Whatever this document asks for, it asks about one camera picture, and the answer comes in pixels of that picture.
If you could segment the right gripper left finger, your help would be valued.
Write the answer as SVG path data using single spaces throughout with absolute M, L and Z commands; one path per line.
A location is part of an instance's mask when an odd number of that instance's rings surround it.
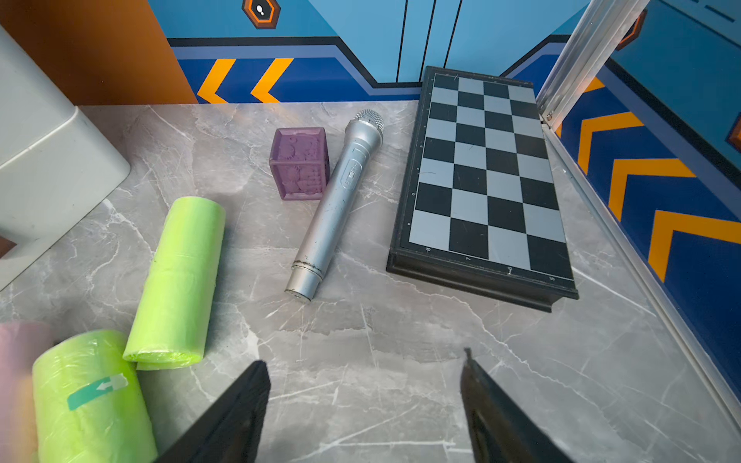
M 271 382 L 266 362 L 253 362 L 159 462 L 254 462 Z

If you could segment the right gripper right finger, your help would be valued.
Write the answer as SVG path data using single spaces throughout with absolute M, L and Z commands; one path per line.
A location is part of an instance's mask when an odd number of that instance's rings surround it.
M 570 458 L 526 415 L 464 349 L 460 393 L 477 462 L 569 462 Z

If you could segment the pink roll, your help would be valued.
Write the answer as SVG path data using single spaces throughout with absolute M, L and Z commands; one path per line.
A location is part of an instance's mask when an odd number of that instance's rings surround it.
M 1 460 L 37 462 L 38 438 L 32 366 L 53 347 L 44 322 L 1 325 Z

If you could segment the white three-drawer cabinet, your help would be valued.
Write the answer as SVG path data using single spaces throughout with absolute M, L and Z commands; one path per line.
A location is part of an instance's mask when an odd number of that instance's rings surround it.
M 1 257 L 7 287 L 102 202 L 130 165 L 7 33 L 1 34 Z

